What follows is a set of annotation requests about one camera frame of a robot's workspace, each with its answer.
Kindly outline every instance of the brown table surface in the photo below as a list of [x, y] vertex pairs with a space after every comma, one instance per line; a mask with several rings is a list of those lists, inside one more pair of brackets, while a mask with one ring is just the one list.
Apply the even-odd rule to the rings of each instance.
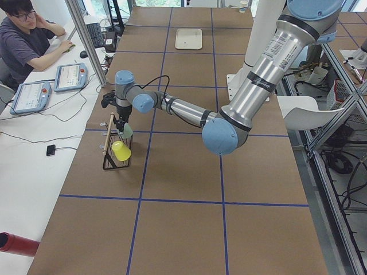
[[[171, 95], [217, 111], [252, 23], [236, 9], [137, 7], [107, 77], [128, 69], [144, 84], [168, 74]], [[174, 48], [186, 27], [202, 29], [201, 50]], [[275, 96], [226, 156], [177, 117], [133, 110], [131, 165], [103, 171], [100, 123], [115, 108], [100, 99], [112, 88], [100, 92], [29, 275], [327, 274]]]

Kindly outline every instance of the blue joint cap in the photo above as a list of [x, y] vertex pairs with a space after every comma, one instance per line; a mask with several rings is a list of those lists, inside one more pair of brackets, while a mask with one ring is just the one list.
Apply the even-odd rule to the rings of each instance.
[[216, 155], [230, 154], [237, 148], [237, 133], [225, 119], [215, 118], [207, 122], [201, 136], [207, 149]]
[[115, 75], [115, 84], [117, 85], [127, 85], [134, 81], [135, 77], [129, 70], [119, 70]]
[[294, 17], [305, 21], [316, 21], [339, 10], [343, 0], [287, 0], [287, 3]]
[[132, 106], [140, 113], [147, 113], [153, 109], [154, 100], [151, 98], [150, 95], [143, 93], [134, 97], [134, 99], [132, 100]]

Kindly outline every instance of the wooden stick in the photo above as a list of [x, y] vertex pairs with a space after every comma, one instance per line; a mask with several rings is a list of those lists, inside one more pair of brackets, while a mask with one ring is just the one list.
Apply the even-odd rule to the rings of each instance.
[[104, 156], [107, 154], [108, 141], [110, 139], [111, 127], [112, 127], [112, 122], [114, 120], [114, 117], [115, 117], [115, 114], [111, 113], [110, 122], [108, 123], [107, 136], [106, 136], [106, 140], [104, 142], [104, 147], [103, 147], [103, 151], [102, 151]]

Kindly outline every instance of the glasses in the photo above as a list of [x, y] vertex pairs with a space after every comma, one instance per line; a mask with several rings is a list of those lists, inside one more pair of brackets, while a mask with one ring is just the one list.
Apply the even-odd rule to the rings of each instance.
[[28, 17], [30, 19], [35, 19], [36, 12], [35, 11], [31, 11], [30, 13], [27, 13], [27, 14], [20, 14], [20, 15], [14, 15], [14, 16], [17, 17], [20, 21], [25, 22], [25, 21], [27, 21], [27, 18]]

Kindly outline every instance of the red cylinder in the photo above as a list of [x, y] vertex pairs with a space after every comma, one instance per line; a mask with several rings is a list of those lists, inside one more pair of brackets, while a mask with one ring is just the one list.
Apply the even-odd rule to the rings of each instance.
[[7, 232], [0, 233], [0, 252], [34, 257], [39, 242]]

